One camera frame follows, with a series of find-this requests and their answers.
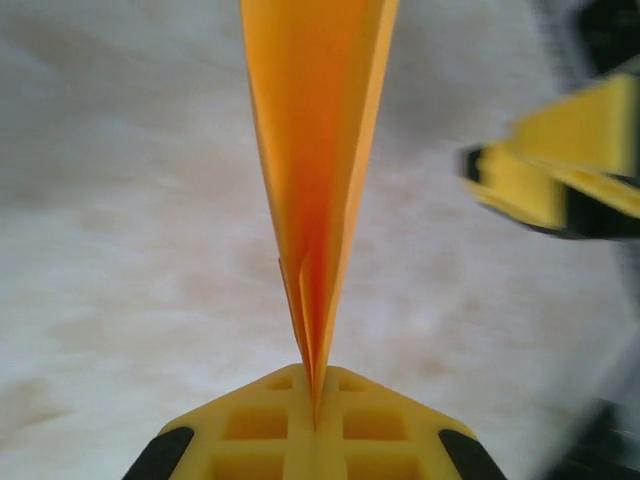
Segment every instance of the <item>white carpet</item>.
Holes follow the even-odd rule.
[[[540,464],[634,332],[607,243],[475,205],[455,150],[554,96],[524,0],[404,0],[331,363]],[[0,0],[0,476],[120,478],[298,361],[231,0]]]

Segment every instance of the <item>folded orange paper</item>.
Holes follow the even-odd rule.
[[[398,0],[240,0],[256,136],[314,417]]]

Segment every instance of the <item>yellow plastic piece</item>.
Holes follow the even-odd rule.
[[[514,157],[504,143],[484,149],[482,183],[465,182],[476,200],[529,225],[564,227],[564,187],[543,169]]]
[[[263,174],[317,416],[398,0],[241,0]]]
[[[640,79],[617,75],[516,122],[507,148],[548,168],[636,176]]]
[[[567,187],[640,218],[640,79],[618,75],[515,122],[483,149],[474,197],[520,222],[562,230]]]
[[[163,428],[195,435],[171,480],[461,480],[438,432],[466,426],[329,367],[314,430],[304,367],[291,365]]]

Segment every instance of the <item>yellow plastic base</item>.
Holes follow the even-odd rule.
[[[178,455],[175,468],[169,469],[170,477],[162,478],[503,478],[463,476],[452,456],[466,453],[445,447],[440,434],[447,431],[472,442],[473,455],[482,447],[471,430],[364,377],[329,367],[323,395],[314,430],[304,368],[291,365],[173,420],[161,434],[190,429],[193,437]],[[166,459],[168,450],[163,452],[161,457]],[[144,475],[136,465],[132,472],[125,478]]]

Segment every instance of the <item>black rubber strip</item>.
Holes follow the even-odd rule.
[[[565,229],[577,237],[594,240],[640,238],[640,219],[574,188],[566,187],[565,205]]]
[[[640,188],[640,177],[624,177],[622,175],[610,175],[611,178],[615,178],[618,182],[629,185],[633,188]]]
[[[640,187],[640,73],[637,75],[634,75],[634,94],[636,96],[636,109],[635,112],[633,112],[633,126],[632,128],[632,135],[633,138],[631,139],[631,148],[633,148],[633,151],[631,153],[631,155],[633,155],[633,166],[635,168],[635,172],[634,173],[634,186]]]
[[[187,450],[193,430],[178,427],[151,440],[122,480],[169,480]]]
[[[520,225],[521,227],[524,227],[528,230],[531,230],[532,232],[536,232],[536,233],[542,233],[544,235],[550,236],[550,237],[555,237],[561,240],[588,240],[585,237],[581,237],[573,232],[570,232],[566,229],[558,229],[555,230],[553,228],[545,228],[545,227],[539,227],[537,225],[531,225],[530,223],[525,223],[522,222],[520,220],[516,220],[515,218],[513,218],[512,216],[506,214],[505,212],[503,212],[502,210],[499,210],[497,208],[491,207],[489,205],[486,205],[484,203],[480,203],[480,206],[484,207],[485,209],[489,210],[492,213],[495,213],[496,215],[498,215],[499,217],[502,217],[506,220],[509,220],[510,222],[516,223],[518,225]]]
[[[577,27],[598,75],[640,54],[640,11],[636,0],[596,0],[578,14]]]
[[[578,430],[575,443],[542,478],[640,480],[640,473],[621,465],[626,448],[620,434],[619,410],[617,404],[599,401]]]
[[[482,172],[479,168],[480,159],[482,158],[483,149],[474,147],[470,150],[460,152],[461,167],[460,175],[467,180],[475,183],[482,183]]]
[[[438,435],[462,480],[507,480],[477,440],[455,430]]]

